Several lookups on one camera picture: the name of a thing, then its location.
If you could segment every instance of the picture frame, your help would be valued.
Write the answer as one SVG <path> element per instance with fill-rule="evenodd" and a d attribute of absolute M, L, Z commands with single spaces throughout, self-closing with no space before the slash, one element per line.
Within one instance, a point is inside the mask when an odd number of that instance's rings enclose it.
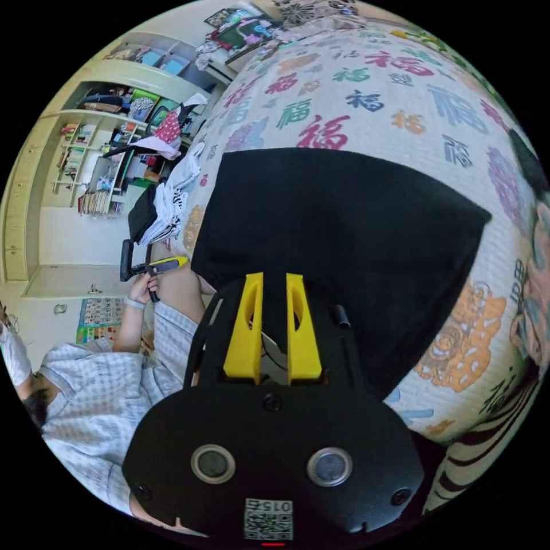
<path fill-rule="evenodd" d="M 231 14 L 235 13 L 236 11 L 237 11 L 237 9 L 235 9 L 235 8 L 226 7 L 224 9 L 220 10 L 220 11 L 217 11 L 216 13 L 211 15 L 210 17 L 207 17 L 205 19 L 205 23 L 207 23 L 211 27 L 214 27 L 215 29 L 219 29 L 223 25 L 225 20 Z"/>

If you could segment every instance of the screw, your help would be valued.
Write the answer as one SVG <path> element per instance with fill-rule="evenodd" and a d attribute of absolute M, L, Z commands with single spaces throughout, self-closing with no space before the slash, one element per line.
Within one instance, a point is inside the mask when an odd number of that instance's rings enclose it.
<path fill-rule="evenodd" d="M 264 398 L 264 409 L 276 413 L 282 409 L 282 399 L 274 394 L 267 394 Z"/>
<path fill-rule="evenodd" d="M 407 502 L 410 496 L 411 496 L 410 489 L 399 489 L 391 497 L 392 506 L 401 506 L 402 504 L 405 504 L 405 502 Z"/>
<path fill-rule="evenodd" d="M 143 500 L 151 500 L 151 491 L 147 485 L 138 485 L 137 492 Z"/>

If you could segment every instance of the pink item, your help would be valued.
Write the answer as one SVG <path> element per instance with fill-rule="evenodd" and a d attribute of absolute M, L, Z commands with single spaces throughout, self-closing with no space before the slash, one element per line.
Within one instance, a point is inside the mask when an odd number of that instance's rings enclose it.
<path fill-rule="evenodd" d="M 167 160 L 177 159 L 179 155 L 181 155 L 177 149 L 169 146 L 166 142 L 156 136 L 144 137 L 143 139 L 132 143 L 132 145 L 150 149 L 151 151 L 161 154 Z"/>
<path fill-rule="evenodd" d="M 182 133 L 182 129 L 179 125 L 178 116 L 181 111 L 181 107 L 170 111 L 166 118 L 160 123 L 156 129 L 154 136 L 162 139 L 165 143 L 172 143 Z"/>

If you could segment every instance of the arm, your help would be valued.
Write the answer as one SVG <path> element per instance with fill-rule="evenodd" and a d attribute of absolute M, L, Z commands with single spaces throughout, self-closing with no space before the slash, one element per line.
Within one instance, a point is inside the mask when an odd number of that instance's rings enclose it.
<path fill-rule="evenodd" d="M 139 353 L 142 343 L 144 312 L 127 305 L 122 317 L 120 330 L 113 344 L 113 352 Z"/>
<path fill-rule="evenodd" d="M 128 297 L 145 306 L 150 300 L 150 290 L 157 291 L 158 282 L 156 277 L 151 277 L 146 273 L 136 280 Z M 113 344 L 113 352 L 139 353 L 142 343 L 143 319 L 143 309 L 126 305 L 120 330 Z"/>

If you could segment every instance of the hand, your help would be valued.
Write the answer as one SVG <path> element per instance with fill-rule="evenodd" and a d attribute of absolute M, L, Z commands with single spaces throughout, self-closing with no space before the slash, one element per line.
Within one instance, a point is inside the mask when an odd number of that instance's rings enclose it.
<path fill-rule="evenodd" d="M 130 290 L 128 297 L 136 302 L 146 304 L 151 299 L 149 296 L 149 291 L 157 292 L 158 289 L 159 281 L 156 275 L 151 277 L 148 273 L 144 273 L 141 277 L 138 277 L 136 282 L 133 284 L 132 290 Z"/>

